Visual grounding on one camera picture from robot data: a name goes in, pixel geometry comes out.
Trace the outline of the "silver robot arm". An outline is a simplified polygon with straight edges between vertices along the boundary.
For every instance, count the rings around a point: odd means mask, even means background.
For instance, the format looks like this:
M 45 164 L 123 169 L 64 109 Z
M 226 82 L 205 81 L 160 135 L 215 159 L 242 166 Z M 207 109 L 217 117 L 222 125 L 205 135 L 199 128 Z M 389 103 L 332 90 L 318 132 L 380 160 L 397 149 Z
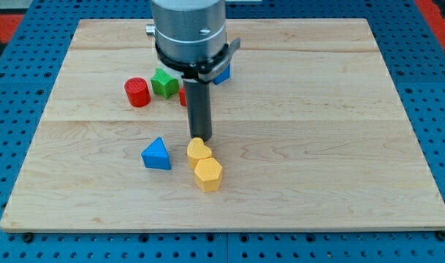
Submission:
M 153 35 L 159 60 L 182 73 L 190 135 L 212 137 L 210 84 L 227 54 L 224 0 L 152 0 Z

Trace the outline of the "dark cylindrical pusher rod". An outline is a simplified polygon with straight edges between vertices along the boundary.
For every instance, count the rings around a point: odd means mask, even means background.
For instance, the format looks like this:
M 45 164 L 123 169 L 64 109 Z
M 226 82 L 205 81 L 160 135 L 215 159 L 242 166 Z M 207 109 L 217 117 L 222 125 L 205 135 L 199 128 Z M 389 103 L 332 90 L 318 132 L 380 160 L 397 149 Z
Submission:
M 184 79 L 183 86 L 186 93 L 190 135 L 206 142 L 212 137 L 210 86 L 190 79 Z

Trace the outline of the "blue block behind arm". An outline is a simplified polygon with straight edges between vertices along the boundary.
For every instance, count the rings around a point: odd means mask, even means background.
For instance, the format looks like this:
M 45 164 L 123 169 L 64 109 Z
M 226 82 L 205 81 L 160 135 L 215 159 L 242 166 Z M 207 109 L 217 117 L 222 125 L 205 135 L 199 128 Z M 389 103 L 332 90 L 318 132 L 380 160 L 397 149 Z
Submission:
M 213 83 L 215 85 L 219 85 L 223 83 L 225 80 L 228 80 L 230 78 L 230 72 L 231 72 L 231 65 L 229 64 L 221 74 L 219 74 L 215 79 L 213 79 Z

